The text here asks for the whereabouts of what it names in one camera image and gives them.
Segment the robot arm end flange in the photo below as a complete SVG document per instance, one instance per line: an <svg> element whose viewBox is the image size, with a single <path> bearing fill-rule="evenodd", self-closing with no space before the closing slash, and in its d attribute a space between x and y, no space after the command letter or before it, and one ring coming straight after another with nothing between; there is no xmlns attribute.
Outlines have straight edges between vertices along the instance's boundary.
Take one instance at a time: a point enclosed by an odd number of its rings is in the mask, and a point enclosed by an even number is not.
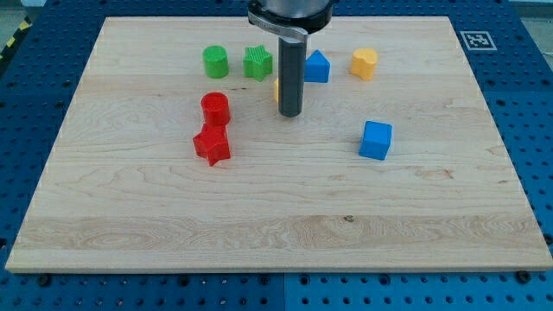
<svg viewBox="0 0 553 311"><path fill-rule="evenodd" d="M250 0L248 21L285 41L306 43L324 29L333 14L333 0Z"/></svg>

